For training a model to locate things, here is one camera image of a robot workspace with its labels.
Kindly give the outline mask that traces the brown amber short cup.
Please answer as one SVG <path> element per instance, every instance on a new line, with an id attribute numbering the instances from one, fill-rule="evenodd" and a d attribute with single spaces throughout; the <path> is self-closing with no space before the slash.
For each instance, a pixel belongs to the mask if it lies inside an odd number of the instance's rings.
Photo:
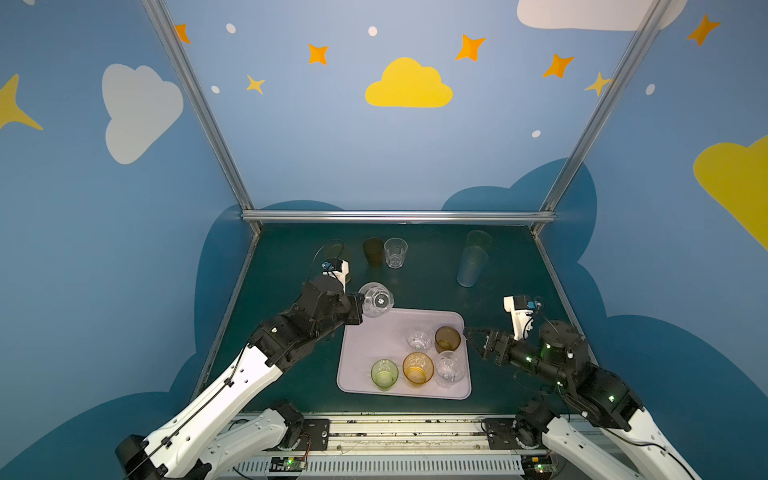
<path id="1" fill-rule="evenodd" d="M 451 326 L 441 326 L 435 331 L 435 348 L 438 353 L 456 351 L 462 343 L 462 334 Z"/>

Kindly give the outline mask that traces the lilac plastic tray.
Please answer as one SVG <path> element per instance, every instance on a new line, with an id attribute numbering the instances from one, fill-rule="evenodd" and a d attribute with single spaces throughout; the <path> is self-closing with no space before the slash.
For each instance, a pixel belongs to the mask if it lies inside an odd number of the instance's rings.
<path id="1" fill-rule="evenodd" d="M 337 386 L 346 393 L 451 401 L 467 399 L 472 392 L 472 382 L 464 344 L 455 352 L 462 365 L 463 377 L 451 385 L 431 379 L 423 386 L 415 386 L 400 374 L 391 388 L 382 390 L 371 378 L 371 369 L 379 360 L 391 360 L 398 368 L 402 367 L 403 360 L 412 352 L 407 343 L 410 332 L 423 330 L 432 334 L 443 326 L 461 331 L 464 319 L 451 311 L 394 308 L 380 317 L 365 317 L 357 326 L 347 326 L 344 329 Z"/>

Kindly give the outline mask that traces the yellow short cup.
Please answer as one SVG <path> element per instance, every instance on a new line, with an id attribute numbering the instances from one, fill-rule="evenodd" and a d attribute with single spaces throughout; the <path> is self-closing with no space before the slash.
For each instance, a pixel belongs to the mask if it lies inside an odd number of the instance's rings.
<path id="1" fill-rule="evenodd" d="M 412 385 L 423 386 L 434 375 L 434 363 L 426 353 L 412 352 L 404 358 L 402 371 Z"/>

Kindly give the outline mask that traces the small green cup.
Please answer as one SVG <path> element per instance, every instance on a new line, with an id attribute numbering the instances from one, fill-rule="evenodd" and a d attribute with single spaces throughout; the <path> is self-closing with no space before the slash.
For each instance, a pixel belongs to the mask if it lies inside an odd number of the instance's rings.
<path id="1" fill-rule="evenodd" d="M 391 389 L 399 379 L 399 369 L 390 359 L 377 360 L 371 367 L 371 380 L 382 391 Z"/>

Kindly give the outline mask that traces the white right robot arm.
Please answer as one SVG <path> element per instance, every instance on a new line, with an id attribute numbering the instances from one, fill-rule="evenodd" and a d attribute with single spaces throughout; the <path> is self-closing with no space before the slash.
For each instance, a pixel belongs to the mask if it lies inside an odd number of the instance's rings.
<path id="1" fill-rule="evenodd" d="M 618 375 L 595 364 L 586 338 L 571 325 L 548 321 L 532 346 L 513 333 L 465 329 L 466 342 L 498 366 L 513 365 L 550 383 L 562 402 L 599 429 L 632 461 L 627 467 L 574 429 L 544 401 L 530 400 L 511 433 L 524 449 L 545 448 L 593 479 L 695 479 L 695 469 L 666 439 L 639 396 Z"/>

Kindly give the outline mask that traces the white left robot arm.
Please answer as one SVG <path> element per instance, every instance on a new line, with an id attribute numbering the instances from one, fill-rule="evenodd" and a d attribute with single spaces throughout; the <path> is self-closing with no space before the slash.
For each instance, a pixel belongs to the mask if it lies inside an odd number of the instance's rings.
<path id="1" fill-rule="evenodd" d="M 147 436 L 130 435 L 118 445 L 126 478 L 215 479 L 259 450 L 295 445 L 304 417 L 288 402 L 227 426 L 318 341 L 360 324 L 363 304 L 363 294 L 347 292 L 338 272 L 304 283 L 291 307 L 261 323 L 230 366 L 185 409 Z"/>

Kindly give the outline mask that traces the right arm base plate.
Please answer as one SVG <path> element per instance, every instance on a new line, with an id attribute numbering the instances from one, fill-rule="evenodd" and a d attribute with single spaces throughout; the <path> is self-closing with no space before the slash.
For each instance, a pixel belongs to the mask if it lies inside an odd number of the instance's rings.
<path id="1" fill-rule="evenodd" d="M 481 430 L 491 450 L 541 450 L 547 448 L 545 436 L 566 423 L 559 416 L 543 420 L 526 416 L 488 417 L 481 420 Z"/>

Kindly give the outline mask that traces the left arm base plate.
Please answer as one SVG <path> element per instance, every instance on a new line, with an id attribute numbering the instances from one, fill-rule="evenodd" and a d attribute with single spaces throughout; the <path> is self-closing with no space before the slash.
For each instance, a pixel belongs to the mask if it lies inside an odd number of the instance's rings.
<path id="1" fill-rule="evenodd" d="M 305 419 L 301 426 L 294 424 L 288 428 L 278 448 L 285 451 L 326 451 L 330 425 L 327 418 Z"/>

